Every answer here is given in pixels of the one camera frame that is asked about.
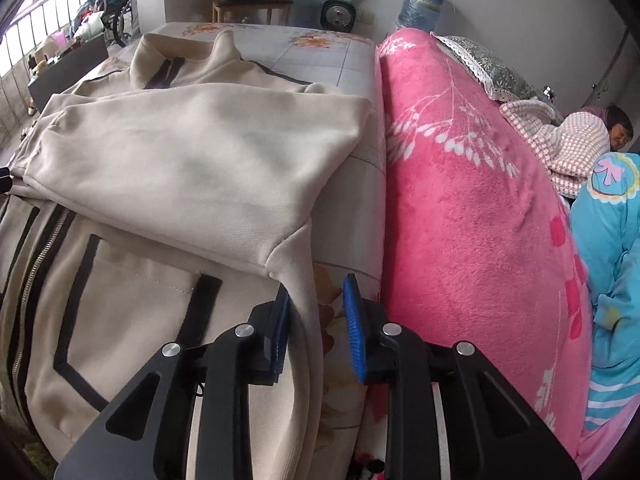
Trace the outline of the beige zip jacket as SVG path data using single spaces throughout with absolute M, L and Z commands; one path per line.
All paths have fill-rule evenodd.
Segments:
M 210 344 L 279 288 L 284 370 L 253 386 L 258 479 L 308 476 L 323 396 L 311 217 L 371 102 L 211 42 L 144 35 L 52 96 L 6 166 L 1 439 L 50 479 L 164 344 Z

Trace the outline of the pink floral blanket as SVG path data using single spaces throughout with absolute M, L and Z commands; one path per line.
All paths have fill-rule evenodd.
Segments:
M 575 453 L 591 321 L 566 208 L 534 151 L 434 36 L 398 30 L 378 59 L 387 311 L 435 344 L 476 344 Z

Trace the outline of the blue cartoon quilt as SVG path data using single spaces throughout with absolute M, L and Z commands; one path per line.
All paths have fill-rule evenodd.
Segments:
M 587 272 L 592 359 L 586 429 L 596 430 L 639 395 L 639 156 L 598 158 L 570 207 Z

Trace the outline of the person in background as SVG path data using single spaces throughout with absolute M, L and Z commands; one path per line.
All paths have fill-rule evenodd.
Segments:
M 617 105 L 607 107 L 585 106 L 582 112 L 588 112 L 605 123 L 613 152 L 622 150 L 634 137 L 634 126 L 628 115 Z

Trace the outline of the grey patterned pillow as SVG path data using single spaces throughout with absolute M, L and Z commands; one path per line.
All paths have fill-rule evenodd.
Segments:
M 489 99 L 500 103 L 531 99 L 551 103 L 541 90 L 529 84 L 516 70 L 481 44 L 460 36 L 436 36 L 436 39 L 468 69 Z

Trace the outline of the dark low cabinet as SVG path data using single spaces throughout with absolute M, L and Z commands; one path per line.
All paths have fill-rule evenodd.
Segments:
M 107 59 L 104 35 L 96 36 L 73 48 L 62 58 L 44 62 L 27 86 L 37 112 L 42 112 L 50 97 L 73 87 Z

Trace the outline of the blue water bottle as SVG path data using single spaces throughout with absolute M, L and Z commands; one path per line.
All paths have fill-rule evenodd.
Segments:
M 434 32 L 448 0 L 404 0 L 397 18 L 401 28 L 415 28 Z

